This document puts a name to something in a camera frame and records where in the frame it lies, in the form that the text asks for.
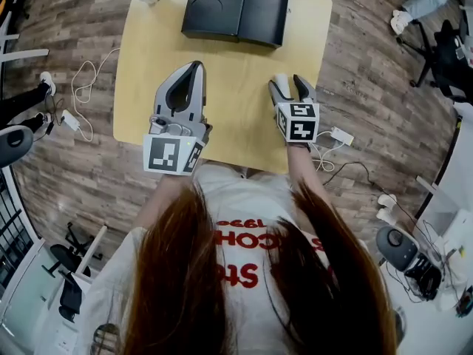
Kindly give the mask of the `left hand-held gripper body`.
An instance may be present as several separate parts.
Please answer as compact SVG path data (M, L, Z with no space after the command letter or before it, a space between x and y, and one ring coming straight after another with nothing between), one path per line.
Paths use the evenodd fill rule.
M189 176L208 143L212 125L203 104L178 112L164 104L154 106L149 133L143 136L143 169L167 175Z

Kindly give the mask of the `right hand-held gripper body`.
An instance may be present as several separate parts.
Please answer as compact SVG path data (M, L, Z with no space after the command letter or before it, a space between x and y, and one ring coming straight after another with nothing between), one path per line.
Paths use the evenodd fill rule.
M312 98L299 102L279 102L275 106L276 125L287 143L315 143L319 132L319 104Z

